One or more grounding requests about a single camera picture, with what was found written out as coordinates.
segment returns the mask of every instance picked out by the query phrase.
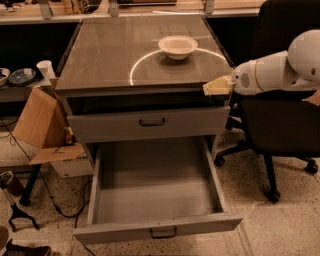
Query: cabinet top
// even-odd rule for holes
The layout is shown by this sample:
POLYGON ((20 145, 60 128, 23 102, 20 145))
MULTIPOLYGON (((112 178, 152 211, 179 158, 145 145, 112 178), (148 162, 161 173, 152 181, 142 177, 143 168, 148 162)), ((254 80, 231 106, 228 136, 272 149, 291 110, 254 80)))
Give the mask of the cabinet top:
POLYGON ((87 18, 56 90, 199 86, 230 71, 200 15, 87 18), (184 60, 168 58, 158 42, 172 35, 192 37, 197 50, 184 60))

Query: terrazzo floor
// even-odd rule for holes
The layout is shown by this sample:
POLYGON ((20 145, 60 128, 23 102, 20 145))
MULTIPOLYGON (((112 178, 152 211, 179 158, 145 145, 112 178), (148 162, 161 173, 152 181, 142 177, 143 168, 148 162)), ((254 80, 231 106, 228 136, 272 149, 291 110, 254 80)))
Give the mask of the terrazzo floor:
MULTIPOLYGON (((24 171, 28 168, 21 166, 27 165, 28 159, 7 135, 4 129, 0 133, 0 171, 14 170, 16 177, 26 184, 29 173, 24 171)), ((241 132, 226 131, 219 139, 218 148, 228 147, 242 137, 241 132)), ((20 144, 31 157, 38 150, 23 142, 20 144)), ((18 230, 13 233, 8 224, 12 211, 3 192, 0 193, 0 225, 9 229, 13 243, 31 247, 49 245, 51 255, 55 256, 320 255, 320 175, 304 172, 305 163, 300 160, 274 158, 282 194, 280 201, 274 204, 264 197, 269 184, 261 156, 247 151, 225 159, 225 165, 217 169, 225 200, 232 213, 243 217, 231 232, 88 245, 90 253, 72 235, 75 224, 77 227, 86 225, 88 204, 77 219, 63 217, 53 206, 45 183, 55 204, 70 216, 80 209, 82 191, 91 176, 62 179, 50 165, 41 168, 30 206, 21 206, 19 197, 13 197, 20 209, 36 219, 40 229, 34 229, 29 221, 17 219, 18 230)), ((90 186, 86 186, 86 202, 89 196, 90 186)))

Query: cardboard box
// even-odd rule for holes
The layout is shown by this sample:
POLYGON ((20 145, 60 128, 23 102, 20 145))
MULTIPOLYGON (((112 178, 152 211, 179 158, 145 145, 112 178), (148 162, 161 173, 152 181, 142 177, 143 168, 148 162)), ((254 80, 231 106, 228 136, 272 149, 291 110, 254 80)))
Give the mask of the cardboard box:
POLYGON ((92 165, 85 153, 75 159, 67 159, 50 163, 60 178, 86 176, 92 175, 93 173, 92 165))
POLYGON ((50 162, 51 165, 58 166, 60 162, 61 166, 61 163, 74 162, 73 167, 69 164, 64 164, 64 168, 59 167, 63 170, 63 177, 68 176, 68 166, 69 177, 81 176, 83 173, 90 175, 93 167, 89 160, 80 159, 85 154, 81 144, 65 146, 64 129, 67 126, 64 111, 57 99, 41 88, 34 87, 14 128, 13 136, 41 149, 30 161, 30 165, 50 162))

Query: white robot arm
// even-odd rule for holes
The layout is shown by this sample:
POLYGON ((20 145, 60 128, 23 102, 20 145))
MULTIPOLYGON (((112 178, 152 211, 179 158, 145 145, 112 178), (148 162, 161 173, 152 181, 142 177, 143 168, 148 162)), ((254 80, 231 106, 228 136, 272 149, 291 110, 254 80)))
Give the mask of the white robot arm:
POLYGON ((232 90, 255 95, 270 90, 320 89, 320 30, 302 33, 288 51, 243 63, 231 75, 211 81, 203 89, 205 95, 221 95, 232 90))

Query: bowl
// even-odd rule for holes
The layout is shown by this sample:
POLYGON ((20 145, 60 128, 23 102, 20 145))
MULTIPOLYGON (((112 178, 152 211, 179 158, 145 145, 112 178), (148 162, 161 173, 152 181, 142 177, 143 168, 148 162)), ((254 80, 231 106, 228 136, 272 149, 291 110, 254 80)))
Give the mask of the bowl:
POLYGON ((36 71, 31 68, 22 68, 9 76, 9 83, 15 86, 27 86, 36 78, 36 71))
POLYGON ((188 36, 167 36, 162 38, 158 45, 170 59, 174 60, 187 58, 198 47, 197 41, 188 36))
POLYGON ((0 68, 0 86, 4 86, 7 83, 10 70, 7 68, 0 68))

